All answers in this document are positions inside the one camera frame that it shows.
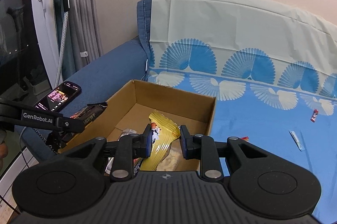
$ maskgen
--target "gray curtain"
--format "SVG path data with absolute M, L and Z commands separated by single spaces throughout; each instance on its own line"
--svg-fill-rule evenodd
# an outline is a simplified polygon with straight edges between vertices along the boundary
M 76 70 L 103 55 L 95 0 L 70 0 L 69 25 Z M 81 57 L 80 52 L 88 52 Z

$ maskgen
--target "yellow snack wrapper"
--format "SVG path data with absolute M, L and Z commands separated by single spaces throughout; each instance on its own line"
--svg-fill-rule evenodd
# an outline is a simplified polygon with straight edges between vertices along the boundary
M 154 110 L 150 116 L 152 132 L 152 151 L 143 160 L 141 171 L 156 171 L 158 164 L 170 153 L 171 143 L 180 137 L 180 130 L 172 120 Z

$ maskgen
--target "blue fan pattern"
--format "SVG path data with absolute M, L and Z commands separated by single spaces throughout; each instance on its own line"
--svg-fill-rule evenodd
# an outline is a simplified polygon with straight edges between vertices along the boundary
M 149 66 L 150 66 L 151 68 L 154 68 L 154 65 L 155 65 L 155 61 L 154 61 L 154 51 L 153 51 L 152 45 L 150 45 L 150 63 L 149 63 Z
M 209 45 L 197 39 L 181 39 L 170 45 L 159 64 L 160 68 L 216 73 L 215 55 Z
M 234 53 L 226 62 L 222 76 L 253 79 L 273 84 L 275 67 L 266 53 L 257 48 L 246 48 Z
M 294 89 L 300 87 L 303 91 L 316 93 L 319 85 L 318 73 L 310 63 L 297 61 L 288 65 L 277 85 Z
M 321 96 L 337 98 L 337 74 L 331 74 L 324 81 L 323 89 L 320 91 Z

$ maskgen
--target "smartphone screen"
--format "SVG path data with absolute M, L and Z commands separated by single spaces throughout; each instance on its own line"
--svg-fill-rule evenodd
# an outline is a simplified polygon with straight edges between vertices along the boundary
M 58 112 L 81 92 L 81 87 L 65 81 L 35 104 L 36 108 Z

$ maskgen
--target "blue sofa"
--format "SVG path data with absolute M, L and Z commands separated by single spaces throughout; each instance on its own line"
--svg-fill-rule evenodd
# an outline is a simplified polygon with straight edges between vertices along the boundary
M 139 36 L 116 47 L 67 79 L 81 86 L 82 93 L 61 111 L 64 116 L 73 115 L 88 103 L 106 101 L 131 79 L 147 79 L 145 66 L 147 59 L 150 59 L 151 1 L 142 0 L 137 4 Z M 15 127 L 17 133 L 21 133 L 22 129 L 21 126 Z M 45 138 L 50 133 L 48 130 L 39 132 Z M 22 140 L 39 162 L 55 156 L 31 128 L 24 131 Z

